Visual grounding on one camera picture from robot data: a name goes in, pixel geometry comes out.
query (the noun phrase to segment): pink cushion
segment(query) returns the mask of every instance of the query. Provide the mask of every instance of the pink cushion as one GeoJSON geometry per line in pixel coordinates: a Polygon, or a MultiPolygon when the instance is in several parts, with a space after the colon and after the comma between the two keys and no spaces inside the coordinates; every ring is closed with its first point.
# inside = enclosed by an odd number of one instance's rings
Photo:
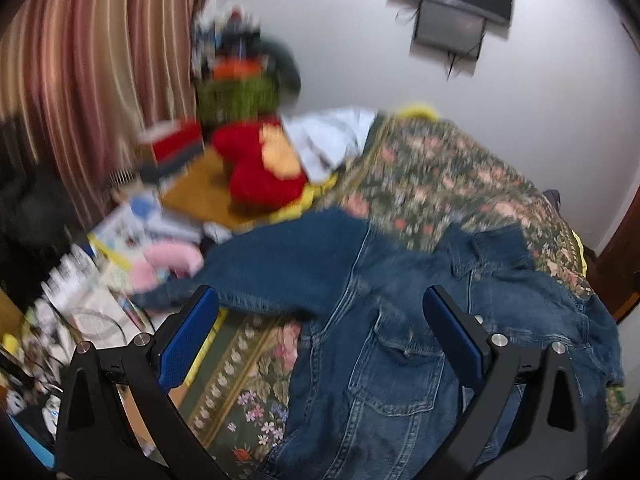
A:
{"type": "Polygon", "coordinates": [[[133,291],[137,294],[154,290],[156,286],[158,286],[156,272],[146,260],[135,262],[129,273],[129,277],[131,278],[133,291]]]}
{"type": "Polygon", "coordinates": [[[146,248],[144,255],[155,269],[171,269],[187,276],[193,276],[204,264],[200,250],[187,242],[158,242],[146,248]]]}

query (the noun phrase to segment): floral bedspread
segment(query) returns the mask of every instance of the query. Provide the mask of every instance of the floral bedspread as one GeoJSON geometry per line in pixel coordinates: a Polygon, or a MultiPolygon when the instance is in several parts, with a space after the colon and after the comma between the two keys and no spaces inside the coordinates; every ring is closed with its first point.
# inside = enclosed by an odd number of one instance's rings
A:
{"type": "MultiPolygon", "coordinates": [[[[317,204],[370,218],[407,247],[432,250],[452,222],[487,230],[520,222],[536,267],[591,294],[569,226],[514,168],[447,121],[383,121],[317,204]]],[[[300,326],[230,313],[180,411],[231,476],[244,480],[282,439],[300,326]]]]}

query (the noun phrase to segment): denim jacket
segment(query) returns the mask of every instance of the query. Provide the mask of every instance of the denim jacket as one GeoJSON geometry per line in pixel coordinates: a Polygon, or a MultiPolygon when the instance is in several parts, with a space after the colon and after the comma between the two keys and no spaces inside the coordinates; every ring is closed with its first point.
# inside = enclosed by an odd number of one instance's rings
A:
{"type": "MultiPolygon", "coordinates": [[[[534,270],[519,225],[475,234],[450,226],[424,253],[329,209],[226,242],[194,278],[133,301],[175,306],[201,283],[231,308],[304,321],[285,437],[255,478],[409,480],[422,468],[471,399],[422,314],[434,284],[489,333],[567,345],[590,458],[602,448],[605,387],[622,380],[616,324],[597,297],[578,300],[534,270]]],[[[497,456],[521,393],[514,387],[482,462],[497,456]]]]}

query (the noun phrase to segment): red box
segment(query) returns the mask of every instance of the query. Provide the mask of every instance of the red box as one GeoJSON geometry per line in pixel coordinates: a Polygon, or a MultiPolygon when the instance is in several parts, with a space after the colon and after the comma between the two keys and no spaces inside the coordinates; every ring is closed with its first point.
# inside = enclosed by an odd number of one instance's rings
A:
{"type": "Polygon", "coordinates": [[[196,142],[204,143],[202,127],[198,121],[163,121],[140,135],[136,158],[139,163],[162,164],[196,142]]]}

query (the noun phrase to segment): striped curtain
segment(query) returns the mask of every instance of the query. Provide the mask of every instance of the striped curtain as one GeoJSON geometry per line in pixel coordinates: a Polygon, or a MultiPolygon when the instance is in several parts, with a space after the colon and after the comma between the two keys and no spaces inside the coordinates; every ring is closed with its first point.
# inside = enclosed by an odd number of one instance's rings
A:
{"type": "Polygon", "coordinates": [[[25,124],[35,162],[51,162],[79,221],[107,213],[114,169],[136,136],[194,116],[191,21],[204,0],[26,0],[0,40],[0,118],[25,124]]]}

